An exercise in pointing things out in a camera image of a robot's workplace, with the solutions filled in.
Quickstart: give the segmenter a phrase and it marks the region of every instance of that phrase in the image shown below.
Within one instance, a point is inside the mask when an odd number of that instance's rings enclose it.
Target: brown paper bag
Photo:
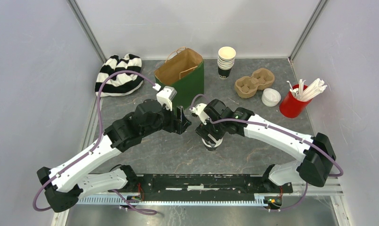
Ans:
[[[174,52],[177,54],[168,59]],[[204,93],[203,57],[194,50],[181,47],[172,52],[162,66],[155,72],[156,82],[162,86],[171,86],[177,94],[173,106],[189,107],[192,99]]]

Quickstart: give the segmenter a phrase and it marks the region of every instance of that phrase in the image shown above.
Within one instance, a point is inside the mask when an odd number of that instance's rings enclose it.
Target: white cup lid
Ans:
[[[266,88],[263,91],[261,100],[266,106],[273,107],[280,102],[281,94],[275,89]]]

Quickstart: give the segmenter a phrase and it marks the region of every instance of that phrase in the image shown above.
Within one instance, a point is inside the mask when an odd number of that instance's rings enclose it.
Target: red cup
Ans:
[[[293,86],[293,89],[296,88],[299,88],[299,84]],[[306,102],[299,101],[289,91],[285,99],[279,105],[279,110],[284,116],[288,118],[296,118],[306,108],[307,104],[310,103],[312,100],[313,99]]]

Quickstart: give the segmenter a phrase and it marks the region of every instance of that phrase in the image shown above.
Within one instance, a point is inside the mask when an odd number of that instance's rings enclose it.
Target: white wall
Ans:
[[[308,107],[326,133],[356,226],[379,225],[379,0],[331,0],[294,60],[297,78],[329,88]]]
[[[36,171],[77,153],[100,65],[67,1],[0,0],[0,226],[50,225]]]
[[[77,0],[106,56],[164,59],[181,46],[204,58],[287,57],[318,0]]]

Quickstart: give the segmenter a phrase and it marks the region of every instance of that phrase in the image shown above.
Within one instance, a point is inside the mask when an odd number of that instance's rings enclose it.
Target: stack of paper cups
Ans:
[[[236,51],[234,48],[224,46],[218,51],[218,75],[221,79],[226,79],[234,66]]]

